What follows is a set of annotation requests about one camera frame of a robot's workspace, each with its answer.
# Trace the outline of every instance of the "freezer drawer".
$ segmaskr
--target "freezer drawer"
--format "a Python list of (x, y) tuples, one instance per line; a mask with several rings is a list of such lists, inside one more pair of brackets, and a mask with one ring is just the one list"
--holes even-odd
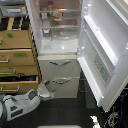
[(55, 91), (55, 98), (77, 98), (79, 79), (52, 79), (47, 89)]
[(31, 48), (28, 30), (0, 31), (0, 49)]
[(38, 61), (44, 79), (80, 76), (76, 55), (39, 56)]
[(6, 17), (16, 17), (25, 16), (27, 14), (26, 6), (0, 6), (3, 16)]
[(0, 50), (0, 66), (35, 65), (31, 49)]
[(0, 77), (5, 76), (29, 76), (38, 75), (36, 65), (33, 66), (14, 66), (14, 67), (0, 67)]
[(34, 81), (0, 82), (0, 93), (27, 92), (30, 89), (37, 90), (38, 76)]

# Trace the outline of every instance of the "drawer handle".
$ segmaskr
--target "drawer handle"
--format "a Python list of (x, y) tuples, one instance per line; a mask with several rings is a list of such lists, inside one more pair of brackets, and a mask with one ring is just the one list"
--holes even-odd
[(2, 44), (2, 39), (0, 39), (0, 44)]
[(8, 63), (9, 59), (5, 60), (5, 61), (0, 61), (0, 63)]
[(4, 86), (1, 87), (1, 90), (0, 90), (1, 92), (18, 92), (19, 89), (20, 89), (20, 86), (19, 85), (18, 85), (18, 88), (16, 90), (3, 90), (3, 87)]
[(14, 75), (16, 73), (16, 70), (14, 72), (0, 72), (0, 75)]
[(56, 81), (56, 80), (52, 80), (52, 82), (55, 82), (57, 84), (65, 84), (67, 82), (69, 82), (70, 80), (65, 80), (65, 81)]
[(64, 62), (64, 63), (56, 63), (56, 62), (54, 62), (54, 61), (50, 61), (51, 64), (55, 64), (55, 65), (58, 65), (58, 66), (65, 65), (65, 64), (68, 64), (68, 63), (70, 63), (70, 62), (71, 62), (71, 60), (66, 61), (66, 62)]

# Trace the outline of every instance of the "refrigerator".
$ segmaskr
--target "refrigerator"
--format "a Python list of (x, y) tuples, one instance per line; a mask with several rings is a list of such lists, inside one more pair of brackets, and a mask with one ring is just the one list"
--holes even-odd
[(127, 0), (25, 1), (39, 58), (76, 55), (97, 105), (109, 111), (128, 82)]

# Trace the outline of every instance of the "open refrigerator door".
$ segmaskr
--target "open refrigerator door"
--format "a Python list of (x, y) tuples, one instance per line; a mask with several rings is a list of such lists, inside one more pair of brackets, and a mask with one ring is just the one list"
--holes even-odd
[(128, 26), (107, 1), (83, 1), (77, 60), (107, 112), (128, 82)]

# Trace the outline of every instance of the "floor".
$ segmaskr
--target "floor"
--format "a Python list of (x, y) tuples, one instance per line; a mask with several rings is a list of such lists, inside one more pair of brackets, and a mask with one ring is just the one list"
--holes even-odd
[(93, 128), (90, 116), (97, 116), (103, 128), (105, 118), (102, 112), (103, 110), (96, 106), (87, 81), (81, 80), (76, 99), (41, 101), (38, 108), (31, 113), (10, 122), (3, 121), (2, 128), (37, 128), (45, 125), (79, 125), (82, 128)]

